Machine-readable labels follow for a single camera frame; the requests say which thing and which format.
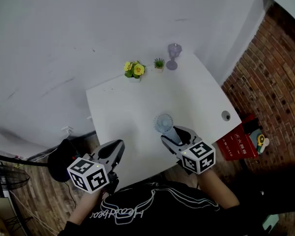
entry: white cube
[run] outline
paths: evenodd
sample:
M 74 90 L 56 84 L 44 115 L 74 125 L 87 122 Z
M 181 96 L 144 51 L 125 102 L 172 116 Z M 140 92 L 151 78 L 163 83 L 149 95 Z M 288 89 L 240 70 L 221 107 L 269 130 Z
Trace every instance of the white cube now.
M 183 166 L 200 174 L 215 164 L 215 148 L 203 140 L 181 152 Z
M 67 170 L 73 184 L 91 194 L 109 183 L 104 165 L 80 157 Z

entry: red box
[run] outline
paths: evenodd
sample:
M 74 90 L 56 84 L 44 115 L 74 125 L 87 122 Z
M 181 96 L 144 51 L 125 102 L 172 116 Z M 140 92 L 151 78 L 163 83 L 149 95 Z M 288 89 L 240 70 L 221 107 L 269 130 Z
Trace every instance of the red box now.
M 217 141 L 221 152 L 227 161 L 240 160 L 249 157 L 257 157 L 258 152 L 254 147 L 249 134 L 245 134 L 242 124 Z

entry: person's left arm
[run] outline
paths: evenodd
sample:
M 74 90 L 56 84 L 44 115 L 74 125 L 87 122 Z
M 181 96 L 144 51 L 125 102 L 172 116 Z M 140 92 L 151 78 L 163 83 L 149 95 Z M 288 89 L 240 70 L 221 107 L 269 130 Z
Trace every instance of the person's left arm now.
M 98 190 L 93 194 L 85 193 L 78 203 L 77 207 L 71 214 L 69 222 L 72 222 L 76 225 L 81 225 L 82 221 L 90 213 L 90 211 L 95 207 L 98 200 L 101 200 L 102 192 Z

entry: potted plant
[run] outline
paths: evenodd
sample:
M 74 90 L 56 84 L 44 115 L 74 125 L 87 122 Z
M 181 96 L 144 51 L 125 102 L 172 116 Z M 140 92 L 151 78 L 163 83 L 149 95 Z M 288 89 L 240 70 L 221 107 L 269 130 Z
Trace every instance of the potted plant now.
M 130 82 L 140 82 L 141 76 L 144 74 L 145 66 L 138 60 L 136 62 L 126 62 L 124 64 L 124 75 L 129 78 Z
M 165 61 L 163 59 L 158 58 L 154 60 L 154 68 L 156 72 L 162 73 L 164 71 L 164 65 Z

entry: black metal rod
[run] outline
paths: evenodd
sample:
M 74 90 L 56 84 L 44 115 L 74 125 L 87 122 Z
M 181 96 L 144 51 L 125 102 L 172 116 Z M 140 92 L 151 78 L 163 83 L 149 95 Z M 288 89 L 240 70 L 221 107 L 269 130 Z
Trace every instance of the black metal rod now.
M 20 159 L 11 158 L 11 157 L 6 157 L 3 155 L 0 155 L 0 161 L 25 164 L 25 165 L 48 167 L 48 163 L 36 163 L 36 162 L 24 161 L 24 160 L 20 160 Z

